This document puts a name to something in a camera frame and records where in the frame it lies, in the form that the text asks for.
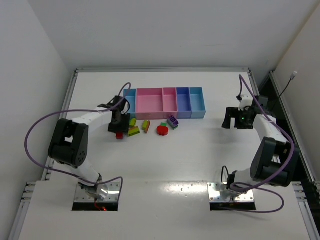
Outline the red lego brick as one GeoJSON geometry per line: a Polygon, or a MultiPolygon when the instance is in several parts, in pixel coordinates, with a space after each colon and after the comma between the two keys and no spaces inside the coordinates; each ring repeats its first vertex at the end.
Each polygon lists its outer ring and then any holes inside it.
{"type": "Polygon", "coordinates": [[[124,133],[123,132],[117,132],[115,134],[115,137],[117,140],[123,140],[124,139],[124,133]]]}

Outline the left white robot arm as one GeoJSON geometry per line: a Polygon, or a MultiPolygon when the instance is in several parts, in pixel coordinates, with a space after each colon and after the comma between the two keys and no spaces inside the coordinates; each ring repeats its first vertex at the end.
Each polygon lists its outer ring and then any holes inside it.
{"type": "Polygon", "coordinates": [[[100,104],[96,109],[73,119],[58,120],[48,156],[65,165],[79,179],[80,187],[90,195],[98,195],[106,190],[102,176],[87,160],[89,136],[103,126],[108,132],[122,140],[129,132],[131,114],[130,103],[116,95],[109,103],[100,104]]]}

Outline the purple curved lego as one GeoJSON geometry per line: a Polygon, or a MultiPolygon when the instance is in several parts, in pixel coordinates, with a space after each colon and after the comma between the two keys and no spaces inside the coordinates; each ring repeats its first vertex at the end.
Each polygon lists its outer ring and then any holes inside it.
{"type": "Polygon", "coordinates": [[[173,128],[174,125],[179,125],[179,121],[173,115],[167,118],[167,123],[171,128],[173,128]]]}

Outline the lime curved lego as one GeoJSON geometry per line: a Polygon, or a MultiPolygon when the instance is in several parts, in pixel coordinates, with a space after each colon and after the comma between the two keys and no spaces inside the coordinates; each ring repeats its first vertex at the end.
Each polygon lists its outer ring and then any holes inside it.
{"type": "Polygon", "coordinates": [[[145,130],[148,125],[148,120],[144,120],[142,124],[142,129],[145,130]]]}

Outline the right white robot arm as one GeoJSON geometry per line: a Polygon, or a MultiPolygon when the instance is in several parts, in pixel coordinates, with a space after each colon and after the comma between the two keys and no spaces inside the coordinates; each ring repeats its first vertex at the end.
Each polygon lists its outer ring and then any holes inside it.
{"type": "Polygon", "coordinates": [[[256,130],[261,143],[250,168],[242,171],[236,170],[230,174],[227,178],[226,189],[239,195],[242,192],[240,188],[244,187],[241,183],[254,186],[264,182],[290,158],[288,165],[275,178],[266,183],[273,187],[288,187],[293,180],[300,156],[299,147],[291,147],[290,140],[278,129],[275,114],[267,108],[267,97],[257,96],[256,99],[268,117],[263,115],[251,96],[242,94],[236,98],[239,101],[239,106],[226,108],[222,127],[230,129],[231,119],[234,119],[236,129],[256,130]]]}

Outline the red apple lego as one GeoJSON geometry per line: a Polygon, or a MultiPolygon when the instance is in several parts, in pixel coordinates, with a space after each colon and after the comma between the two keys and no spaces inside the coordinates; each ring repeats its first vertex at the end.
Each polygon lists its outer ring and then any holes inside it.
{"type": "Polygon", "coordinates": [[[156,128],[156,132],[159,136],[167,136],[169,134],[169,128],[164,125],[159,125],[156,128]]]}

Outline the tan lego brick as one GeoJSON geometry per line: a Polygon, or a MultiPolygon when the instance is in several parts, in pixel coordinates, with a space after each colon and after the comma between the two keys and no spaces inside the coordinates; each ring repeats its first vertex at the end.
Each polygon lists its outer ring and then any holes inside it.
{"type": "Polygon", "coordinates": [[[148,120],[148,121],[147,121],[147,124],[146,124],[146,127],[145,127],[145,129],[144,129],[144,133],[145,133],[145,134],[148,133],[149,128],[150,128],[150,125],[151,125],[151,122],[148,120]]]}

